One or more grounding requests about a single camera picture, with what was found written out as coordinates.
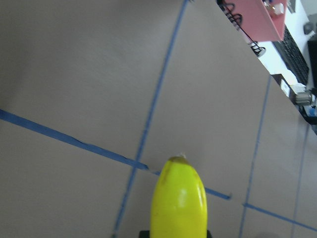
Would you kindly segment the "yellow banana basket back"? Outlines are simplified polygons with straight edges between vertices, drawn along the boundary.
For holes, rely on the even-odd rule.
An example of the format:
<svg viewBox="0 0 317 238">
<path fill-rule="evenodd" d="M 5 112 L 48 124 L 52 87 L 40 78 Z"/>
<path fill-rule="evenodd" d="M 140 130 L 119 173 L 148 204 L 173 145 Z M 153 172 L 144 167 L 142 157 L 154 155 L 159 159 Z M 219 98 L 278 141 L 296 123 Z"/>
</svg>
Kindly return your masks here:
<svg viewBox="0 0 317 238">
<path fill-rule="evenodd" d="M 151 203 L 152 238 L 205 238 L 208 206 L 204 184 L 184 155 L 169 158 L 157 180 Z"/>
</svg>

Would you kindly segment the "pink bin of blocks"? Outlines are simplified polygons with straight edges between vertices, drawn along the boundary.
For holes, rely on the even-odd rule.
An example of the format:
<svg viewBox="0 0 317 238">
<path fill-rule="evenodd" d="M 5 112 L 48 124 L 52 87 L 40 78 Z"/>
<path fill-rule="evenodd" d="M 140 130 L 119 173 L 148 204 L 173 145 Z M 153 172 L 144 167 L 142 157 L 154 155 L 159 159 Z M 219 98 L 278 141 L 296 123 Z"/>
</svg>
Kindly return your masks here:
<svg viewBox="0 0 317 238">
<path fill-rule="evenodd" d="M 261 0 L 227 0 L 226 3 L 234 4 L 232 14 L 242 15 L 241 28 L 258 42 L 282 41 L 285 31 L 286 0 L 273 0 L 272 4 L 283 4 L 284 13 L 270 16 Z"/>
</svg>

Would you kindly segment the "silver metal cup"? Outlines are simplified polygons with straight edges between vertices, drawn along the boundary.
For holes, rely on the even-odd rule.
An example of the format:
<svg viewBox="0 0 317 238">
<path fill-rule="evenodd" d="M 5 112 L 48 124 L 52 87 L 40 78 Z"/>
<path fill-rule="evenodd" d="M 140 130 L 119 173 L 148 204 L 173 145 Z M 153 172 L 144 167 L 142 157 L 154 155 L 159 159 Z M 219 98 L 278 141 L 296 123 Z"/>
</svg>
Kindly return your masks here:
<svg viewBox="0 0 317 238">
<path fill-rule="evenodd" d="M 309 106 L 313 103 L 313 95 L 310 91 L 300 92 L 295 96 L 295 104 L 298 106 Z"/>
</svg>

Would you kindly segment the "black keyboard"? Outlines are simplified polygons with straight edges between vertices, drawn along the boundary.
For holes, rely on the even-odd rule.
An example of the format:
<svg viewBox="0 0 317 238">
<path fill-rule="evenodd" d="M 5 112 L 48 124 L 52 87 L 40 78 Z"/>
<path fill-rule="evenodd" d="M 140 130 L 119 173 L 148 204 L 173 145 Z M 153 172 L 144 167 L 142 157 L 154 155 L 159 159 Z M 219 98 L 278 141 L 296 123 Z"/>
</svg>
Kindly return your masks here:
<svg viewBox="0 0 317 238">
<path fill-rule="evenodd" d="M 309 78 L 309 67 L 294 41 L 288 28 L 285 26 L 284 38 L 282 41 L 272 42 L 278 51 L 288 70 L 290 70 L 297 78 L 299 83 L 307 85 Z"/>
</svg>

